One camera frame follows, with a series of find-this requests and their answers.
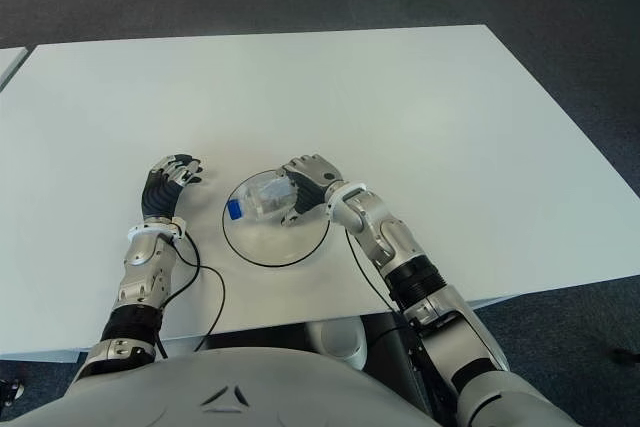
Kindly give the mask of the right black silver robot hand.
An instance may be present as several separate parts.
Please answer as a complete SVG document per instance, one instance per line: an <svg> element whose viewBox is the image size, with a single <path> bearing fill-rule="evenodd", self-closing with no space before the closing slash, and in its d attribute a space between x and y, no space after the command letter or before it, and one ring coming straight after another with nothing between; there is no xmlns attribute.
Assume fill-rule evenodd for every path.
<svg viewBox="0 0 640 427"><path fill-rule="evenodd" d="M343 181L340 171L319 154L302 155L276 170L287 178L296 192L294 206L283 216L281 224L290 226L299 217L325 202L330 188Z"/></svg>

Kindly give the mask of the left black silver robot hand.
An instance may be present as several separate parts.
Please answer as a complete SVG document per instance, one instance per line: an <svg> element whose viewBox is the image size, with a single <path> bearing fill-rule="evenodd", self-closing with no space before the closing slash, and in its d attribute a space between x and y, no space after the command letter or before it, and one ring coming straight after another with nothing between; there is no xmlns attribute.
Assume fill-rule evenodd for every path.
<svg viewBox="0 0 640 427"><path fill-rule="evenodd" d="M141 195L141 212L145 221L171 220L180 195L186 186L202 181L201 161L191 155L163 157L148 172Z"/></svg>

